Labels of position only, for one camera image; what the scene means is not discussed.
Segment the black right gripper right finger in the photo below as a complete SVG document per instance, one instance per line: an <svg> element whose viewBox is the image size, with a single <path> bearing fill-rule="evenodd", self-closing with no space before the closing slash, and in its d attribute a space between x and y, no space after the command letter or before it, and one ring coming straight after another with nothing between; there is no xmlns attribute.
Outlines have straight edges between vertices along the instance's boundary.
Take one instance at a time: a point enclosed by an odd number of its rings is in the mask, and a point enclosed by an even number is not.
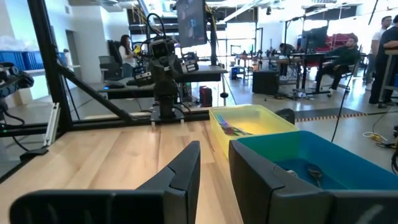
<svg viewBox="0 0 398 224"><path fill-rule="evenodd" d="M229 166L244 223L397 223L395 190L323 190L237 140Z"/></svg>

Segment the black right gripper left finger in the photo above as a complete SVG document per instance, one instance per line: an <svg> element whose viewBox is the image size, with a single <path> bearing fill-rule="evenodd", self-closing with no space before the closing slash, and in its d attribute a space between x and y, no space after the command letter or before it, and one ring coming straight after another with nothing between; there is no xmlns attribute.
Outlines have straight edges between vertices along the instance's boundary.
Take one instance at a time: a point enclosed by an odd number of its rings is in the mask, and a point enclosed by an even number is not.
<svg viewBox="0 0 398 224"><path fill-rule="evenodd" d="M11 223L194 223L200 143L192 141L134 190L38 190L16 199Z"/></svg>

